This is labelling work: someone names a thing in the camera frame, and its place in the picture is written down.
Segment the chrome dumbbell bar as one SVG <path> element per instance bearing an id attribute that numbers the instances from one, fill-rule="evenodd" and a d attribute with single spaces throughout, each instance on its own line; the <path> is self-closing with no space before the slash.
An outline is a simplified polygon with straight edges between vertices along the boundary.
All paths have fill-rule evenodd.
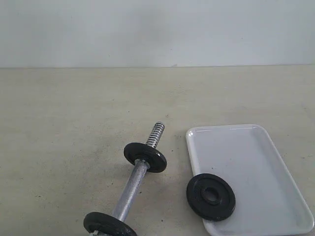
<path id="1" fill-rule="evenodd" d="M 146 145 L 156 148 L 158 142 L 164 132 L 165 126 L 162 122 L 158 121 L 154 124 L 152 131 L 146 141 Z M 145 174 L 148 172 L 149 164 L 144 160 L 136 160 L 134 168 L 131 172 L 131 175 L 128 179 L 128 182 L 111 214 L 111 216 L 119 219 L 120 221 L 124 222 L 129 209 L 133 203 L 133 200 L 138 192 L 138 189 L 142 183 L 142 180 Z M 99 231 L 94 231 L 93 233 L 89 233 L 91 236 L 109 236 Z"/>

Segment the black far-end weight plate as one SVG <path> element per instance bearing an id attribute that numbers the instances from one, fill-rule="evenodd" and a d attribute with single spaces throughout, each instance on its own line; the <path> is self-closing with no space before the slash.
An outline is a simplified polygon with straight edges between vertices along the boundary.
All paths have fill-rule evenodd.
<path id="1" fill-rule="evenodd" d="M 167 167 L 165 156 L 156 148 L 150 147 L 143 143 L 129 143 L 124 148 L 126 160 L 135 165 L 136 160 L 144 160 L 149 164 L 148 172 L 160 173 Z"/>

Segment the white rectangular tray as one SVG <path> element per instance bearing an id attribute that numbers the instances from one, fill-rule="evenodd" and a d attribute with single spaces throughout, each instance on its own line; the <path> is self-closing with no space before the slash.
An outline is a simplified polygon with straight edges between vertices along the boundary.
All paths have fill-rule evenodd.
<path id="1" fill-rule="evenodd" d="M 230 217 L 218 222 L 202 218 L 210 235 L 288 236 L 313 229 L 314 217 L 263 127 L 194 127 L 186 141 L 193 177 L 217 175 L 235 194 Z"/>

